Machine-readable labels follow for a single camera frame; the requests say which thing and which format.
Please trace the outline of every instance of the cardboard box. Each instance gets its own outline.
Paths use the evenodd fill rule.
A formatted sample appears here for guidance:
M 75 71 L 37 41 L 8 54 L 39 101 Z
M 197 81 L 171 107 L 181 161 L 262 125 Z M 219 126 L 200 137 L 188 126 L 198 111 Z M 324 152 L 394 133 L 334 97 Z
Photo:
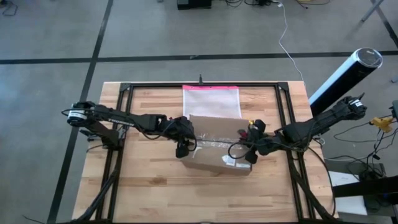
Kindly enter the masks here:
M 248 175 L 251 172 L 251 164 L 244 158 L 232 159 L 228 155 L 229 146 L 239 141 L 238 130 L 247 130 L 248 120 L 191 115 L 190 121 L 197 137 L 197 148 L 181 158 L 186 167 L 235 175 Z M 246 146 L 235 145 L 231 155 L 239 157 L 248 150 Z

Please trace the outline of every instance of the clear plastic bag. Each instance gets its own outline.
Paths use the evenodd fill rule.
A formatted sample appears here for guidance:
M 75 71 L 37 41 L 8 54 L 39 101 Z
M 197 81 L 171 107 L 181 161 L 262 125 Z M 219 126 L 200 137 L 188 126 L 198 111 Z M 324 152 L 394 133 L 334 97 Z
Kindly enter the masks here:
M 242 118 L 237 86 L 183 85 L 183 115 Z

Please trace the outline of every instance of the yellow clamp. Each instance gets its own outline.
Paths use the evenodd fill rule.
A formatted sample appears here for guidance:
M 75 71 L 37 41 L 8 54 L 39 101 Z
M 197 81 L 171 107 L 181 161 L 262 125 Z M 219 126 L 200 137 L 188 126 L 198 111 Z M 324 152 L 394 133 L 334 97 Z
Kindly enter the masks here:
M 383 130 L 385 133 L 389 133 L 392 130 L 392 127 L 390 127 L 390 124 L 392 123 L 392 120 L 394 118 L 373 118 L 371 120 L 371 124 L 375 125 L 376 127 L 380 128 Z

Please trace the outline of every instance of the wooden table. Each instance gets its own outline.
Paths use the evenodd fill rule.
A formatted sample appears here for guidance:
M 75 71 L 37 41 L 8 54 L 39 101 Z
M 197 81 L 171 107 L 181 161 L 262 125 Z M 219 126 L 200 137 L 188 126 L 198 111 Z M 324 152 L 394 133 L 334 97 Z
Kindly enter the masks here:
M 104 83 L 99 103 L 115 108 L 119 85 L 119 82 Z M 296 120 L 310 119 L 303 82 L 289 82 L 289 87 Z M 282 98 L 289 118 L 284 95 Z M 241 87 L 239 99 L 244 119 L 262 119 L 267 124 L 266 131 L 280 127 L 273 88 Z M 182 115 L 182 104 L 181 88 L 135 88 L 131 112 L 178 117 Z M 93 142 L 90 146 L 98 144 L 101 143 Z M 318 144 L 311 146 L 322 156 Z M 311 190 L 331 212 L 333 202 L 325 168 L 310 151 L 304 158 Z M 87 154 L 73 218 L 85 211 L 100 190 L 105 159 L 106 150 L 101 148 Z M 301 199 L 307 215 L 303 195 Z M 187 169 L 175 158 L 174 142 L 150 141 L 131 128 L 127 133 L 113 221 L 296 222 L 286 152 L 259 157 L 249 176 L 236 177 Z

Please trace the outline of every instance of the gray floor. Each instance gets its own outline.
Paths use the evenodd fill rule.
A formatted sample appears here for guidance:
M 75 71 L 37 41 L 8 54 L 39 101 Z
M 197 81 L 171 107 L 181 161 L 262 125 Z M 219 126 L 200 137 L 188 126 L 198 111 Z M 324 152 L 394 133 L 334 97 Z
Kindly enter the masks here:
M 15 17 L 0 16 L 0 59 L 91 57 L 107 0 L 22 1 Z M 371 6 L 365 0 L 332 0 L 302 9 L 285 0 L 289 30 L 283 40 L 289 52 L 349 52 L 360 47 L 397 50 L 379 16 L 364 24 Z M 177 11 L 175 0 L 114 0 L 100 57 L 282 53 L 278 39 L 284 29 L 283 10 L 242 4 L 233 9 L 219 0 L 213 9 Z M 398 2 L 382 5 L 398 30 Z M 344 57 L 296 58 L 311 95 L 345 60 Z M 324 135 L 325 157 L 365 156 L 372 144 L 352 144 L 335 133 L 389 114 L 396 100 L 398 56 L 384 57 L 383 66 L 361 82 L 351 95 L 365 92 L 369 108 L 361 121 L 334 126 Z M 22 215 L 47 221 L 49 208 L 70 134 L 59 111 L 78 100 L 87 63 L 0 65 L 0 220 L 31 223 Z M 299 80 L 287 58 L 98 63 L 88 99 L 98 101 L 106 81 Z M 347 133 L 346 139 L 374 139 L 376 129 Z M 87 143 L 79 138 L 58 221 L 70 219 Z M 380 152 L 388 175 L 398 174 L 397 145 Z M 389 223 L 388 219 L 341 215 L 349 221 Z

